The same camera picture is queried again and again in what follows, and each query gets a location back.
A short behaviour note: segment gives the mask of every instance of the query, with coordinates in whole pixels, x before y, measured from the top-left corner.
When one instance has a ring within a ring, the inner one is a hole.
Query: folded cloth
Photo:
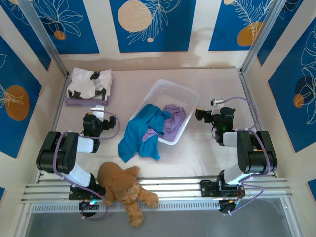
[[[74,68],[67,88],[68,98],[106,100],[112,85],[111,69],[101,72]]]
[[[118,145],[118,154],[122,160],[128,162],[136,152],[142,157],[160,159],[157,150],[158,137],[153,136],[146,142],[143,142],[142,139],[148,128],[163,135],[164,121],[169,118],[171,118],[171,114],[168,111],[161,111],[159,107],[152,104],[145,105],[128,123],[124,138]]]
[[[176,105],[166,105],[163,110],[171,113],[171,118],[164,121],[164,135],[157,134],[153,129],[149,128],[142,139],[143,142],[146,142],[147,139],[155,135],[162,137],[168,142],[173,142],[176,138],[181,124],[186,117],[186,112],[182,107],[178,107]]]

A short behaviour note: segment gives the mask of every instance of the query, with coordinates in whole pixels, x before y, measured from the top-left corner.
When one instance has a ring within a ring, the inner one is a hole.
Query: orange circle
[[[261,25],[262,22],[258,21],[243,28],[237,36],[238,45],[241,47],[251,46],[253,41],[255,40],[255,36],[258,34],[260,30]]]
[[[21,122],[28,115],[30,108],[30,100],[28,93],[26,90],[19,85],[12,85],[6,90],[5,98],[9,99],[5,103],[6,113],[15,121]],[[14,96],[20,103],[15,102],[14,100],[10,100],[10,95]]]
[[[59,40],[65,40],[66,39],[66,34],[64,32],[62,32],[62,31],[55,31],[54,35]]]
[[[296,108],[301,108],[304,105],[304,96],[301,94],[297,94],[294,96],[293,103]]]

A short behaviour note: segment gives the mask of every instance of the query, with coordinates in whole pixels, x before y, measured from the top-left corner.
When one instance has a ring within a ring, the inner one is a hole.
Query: white floor
[[[115,71],[113,75],[110,102],[106,109],[118,116],[121,130],[114,139],[101,141],[97,153],[78,153],[76,161],[81,167],[96,175],[102,163],[112,161],[122,168],[139,166],[141,177],[184,177],[217,175],[237,162],[237,149],[219,146],[211,136],[211,125],[197,121],[194,115],[176,145],[158,144],[159,161],[135,155],[128,163],[124,163],[118,155],[118,144],[131,115],[158,79],[167,79],[197,91],[200,94],[198,107],[210,110],[210,100],[214,97],[227,99],[245,96],[237,69]],[[246,102],[234,100],[226,103],[226,106],[236,108],[234,128],[250,127],[253,124]],[[57,131],[82,132],[83,117],[87,112],[89,107],[64,105]],[[117,127],[103,131],[101,136],[109,137],[115,129]]]

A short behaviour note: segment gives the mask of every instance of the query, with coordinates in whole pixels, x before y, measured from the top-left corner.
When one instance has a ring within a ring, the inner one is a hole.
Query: white cloth with black pattern
[[[74,68],[70,75],[71,83],[67,96],[75,99],[107,100],[112,85],[112,70],[101,72]]]

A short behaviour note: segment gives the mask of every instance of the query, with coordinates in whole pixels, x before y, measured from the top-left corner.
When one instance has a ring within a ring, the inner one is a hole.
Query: teddy bear
[[[115,200],[124,204],[129,216],[129,223],[139,227],[144,221],[143,212],[137,200],[149,208],[156,208],[159,203],[157,194],[144,189],[136,179],[140,168],[133,166],[123,170],[112,162],[103,163],[98,171],[97,181],[105,188],[105,200],[111,206]]]

